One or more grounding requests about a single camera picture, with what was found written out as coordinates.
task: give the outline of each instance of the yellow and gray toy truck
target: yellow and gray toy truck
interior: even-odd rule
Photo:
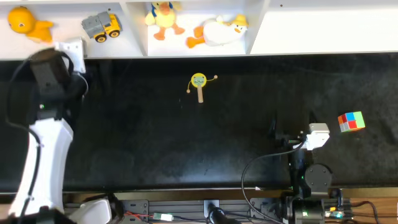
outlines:
[[[106,40],[106,35],[110,37],[119,37],[122,27],[119,19],[115,14],[108,14],[108,12],[101,12],[96,16],[90,16],[81,22],[83,29],[90,38],[94,38],[98,43],[103,43]]]

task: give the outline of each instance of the toy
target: toy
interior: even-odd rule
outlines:
[[[341,132],[356,131],[365,128],[365,121],[363,120],[362,113],[353,112],[345,113],[338,117]]]
[[[196,73],[192,75],[191,80],[188,83],[188,88],[187,88],[187,93],[190,93],[191,90],[189,90],[189,85],[192,83],[194,87],[198,89],[198,101],[199,103],[203,103],[203,92],[202,88],[206,85],[207,82],[216,80],[218,78],[217,75],[214,76],[211,80],[207,80],[206,76],[202,73]]]
[[[81,22],[83,29],[90,38],[94,38],[98,43],[106,40],[106,35],[119,37],[122,27],[115,14],[101,12],[96,16],[89,16]]]
[[[23,6],[16,7],[8,14],[11,29],[18,34],[25,34],[34,42],[52,42],[50,27],[52,22],[38,21],[33,14]]]
[[[181,5],[178,2],[152,2],[152,10],[145,17],[145,23],[148,26],[158,25],[160,31],[154,34],[157,40],[165,39],[165,31],[167,28],[173,28],[176,35],[183,34],[185,29],[179,27],[175,23],[174,9],[180,11]]]
[[[188,47],[194,48],[198,44],[219,46],[240,39],[248,29],[246,18],[238,14],[231,23],[224,22],[221,16],[205,21],[203,26],[193,30],[196,38],[188,37]]]

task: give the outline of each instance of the colorful cube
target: colorful cube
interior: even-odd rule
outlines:
[[[345,113],[338,117],[341,132],[356,131],[365,128],[365,121],[363,120],[362,113],[353,112]]]

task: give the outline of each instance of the duck beak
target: duck beak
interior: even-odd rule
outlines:
[[[168,15],[170,13],[170,7],[168,2],[163,2],[160,6],[159,6],[160,11],[162,12],[162,14],[164,15]]]

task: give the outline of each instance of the black tabletop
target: black tabletop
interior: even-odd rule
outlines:
[[[330,129],[330,139],[313,151],[313,158],[330,167],[335,187],[395,186],[396,56],[114,61],[109,78],[96,77],[85,98],[64,190],[239,187],[251,159],[278,151],[267,137],[275,114],[279,127],[299,133],[308,128],[311,111]],[[202,104],[196,89],[186,93],[197,72],[208,79],[218,75],[203,88]],[[9,76],[4,77],[2,105]],[[24,117],[33,88],[29,82],[16,85],[12,99],[19,109],[13,116]],[[353,111],[362,111],[366,128],[341,133],[337,117]],[[12,192],[21,179],[27,134],[4,123],[0,132],[0,191]],[[247,185],[286,188],[287,168],[286,156],[259,161],[249,170]]]

